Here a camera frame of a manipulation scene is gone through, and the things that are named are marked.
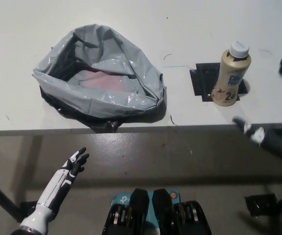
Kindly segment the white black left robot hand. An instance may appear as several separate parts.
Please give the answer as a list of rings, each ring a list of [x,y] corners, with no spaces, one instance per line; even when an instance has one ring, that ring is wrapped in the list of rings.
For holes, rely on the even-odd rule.
[[[84,171],[83,165],[87,162],[89,154],[83,147],[70,156],[59,168],[38,199],[35,210],[20,224],[20,230],[29,235],[46,235],[48,225],[53,221],[67,196],[78,173]]]

